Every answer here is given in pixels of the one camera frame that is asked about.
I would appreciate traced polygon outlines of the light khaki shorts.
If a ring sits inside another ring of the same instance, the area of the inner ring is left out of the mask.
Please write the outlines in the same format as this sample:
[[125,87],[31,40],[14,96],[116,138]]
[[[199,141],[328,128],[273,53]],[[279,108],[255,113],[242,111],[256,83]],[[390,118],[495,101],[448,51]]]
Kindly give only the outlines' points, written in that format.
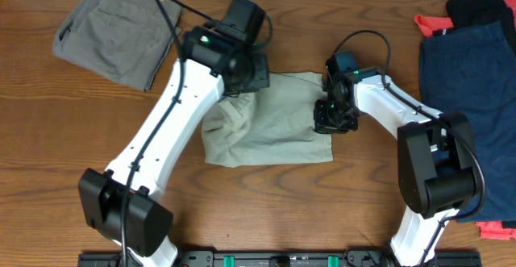
[[314,129],[322,77],[272,73],[270,87],[215,104],[201,127],[206,162],[234,168],[332,161],[331,135]]

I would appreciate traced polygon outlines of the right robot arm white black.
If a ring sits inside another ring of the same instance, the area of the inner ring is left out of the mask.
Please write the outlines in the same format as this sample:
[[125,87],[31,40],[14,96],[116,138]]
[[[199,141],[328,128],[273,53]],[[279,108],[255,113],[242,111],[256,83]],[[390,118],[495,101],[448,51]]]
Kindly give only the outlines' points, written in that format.
[[446,255],[435,246],[460,210],[485,196],[485,177],[476,157],[472,128],[461,113],[445,115],[399,89],[377,67],[361,68],[350,52],[326,62],[327,98],[314,105],[314,129],[345,134],[369,115],[397,141],[397,179],[406,210],[383,266],[471,265],[475,258]]

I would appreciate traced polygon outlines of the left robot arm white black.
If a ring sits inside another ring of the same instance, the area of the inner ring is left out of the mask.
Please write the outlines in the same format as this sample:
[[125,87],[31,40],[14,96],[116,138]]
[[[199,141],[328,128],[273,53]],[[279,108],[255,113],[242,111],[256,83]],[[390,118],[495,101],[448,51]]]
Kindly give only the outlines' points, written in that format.
[[117,253],[86,253],[80,266],[172,266],[173,213],[160,204],[178,157],[209,109],[226,96],[268,87],[267,57],[256,43],[265,11],[231,0],[225,16],[187,31],[162,95],[125,149],[104,172],[78,182],[86,223],[120,244]]

